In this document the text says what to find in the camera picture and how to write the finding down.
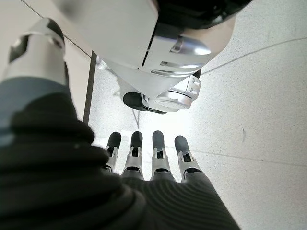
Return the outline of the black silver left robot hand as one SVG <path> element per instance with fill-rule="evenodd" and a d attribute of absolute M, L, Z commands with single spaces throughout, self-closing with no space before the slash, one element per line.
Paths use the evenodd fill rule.
<path fill-rule="evenodd" d="M 0 227 L 3 230 L 237 230 L 238 224 L 192 156 L 175 138 L 182 176 L 167 164 L 153 133 L 153 175 L 141 170 L 142 135 L 134 132 L 121 175 L 121 142 L 93 145 L 77 118 L 61 28 L 40 19 L 11 46 L 0 81 Z"/>

